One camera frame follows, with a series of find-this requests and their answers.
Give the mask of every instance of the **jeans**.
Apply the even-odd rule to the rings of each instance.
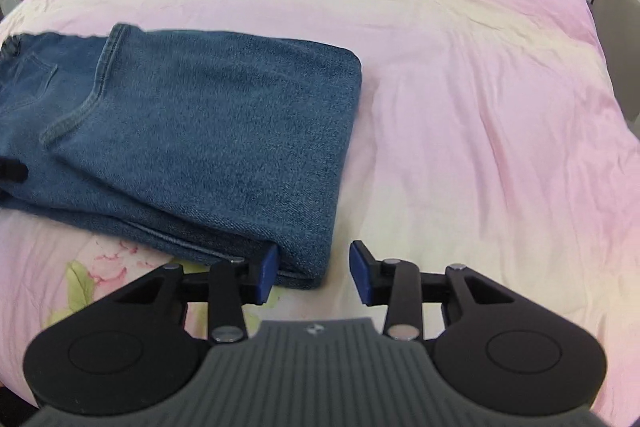
[[[9,38],[0,205],[204,264],[280,246],[278,283],[329,260],[362,79],[349,51],[232,32]]]

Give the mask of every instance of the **wrinkled fabric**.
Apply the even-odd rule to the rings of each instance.
[[[2,206],[206,264],[273,241],[280,283],[319,284],[360,93],[351,52],[124,24],[18,39],[0,156],[30,173],[0,182]]]
[[[249,307],[254,329],[363,315],[382,327],[384,308],[363,307],[348,272],[361,239],[423,271],[464,263],[586,328],[608,362],[593,410],[615,427],[638,418],[640,142],[584,0],[26,0],[0,38],[104,36],[120,21],[308,39],[362,63],[327,276]],[[75,302],[70,263],[99,298],[170,259],[20,212],[0,210],[0,239],[0,330],[12,332],[0,380],[25,397],[26,344]],[[438,307],[424,309],[439,334]]]

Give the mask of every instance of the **screw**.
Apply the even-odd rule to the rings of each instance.
[[[233,344],[241,341],[244,333],[236,326],[219,326],[211,331],[211,338],[220,344]]]
[[[420,330],[410,324],[396,324],[386,330],[386,334],[395,341],[414,341],[420,335]]]
[[[402,261],[399,259],[385,259],[382,262],[382,273],[384,275],[393,275],[396,272],[396,266],[398,266]]]

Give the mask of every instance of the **gray chair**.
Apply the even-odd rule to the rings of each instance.
[[[594,0],[592,11],[616,99],[640,133],[640,2]]]

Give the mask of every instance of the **pink bedsheet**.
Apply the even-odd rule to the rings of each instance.
[[[106,35],[116,22],[311,39],[362,62],[327,279],[276,289],[247,309],[252,330],[264,318],[379,324],[348,275],[362,239],[425,271],[468,264],[585,327],[609,359],[594,411],[620,427],[640,415],[640,143],[584,0],[26,0],[0,39]],[[0,380],[31,399],[30,339],[167,260],[0,210]],[[425,314],[436,335],[438,311]],[[190,331],[203,317],[192,308]]]

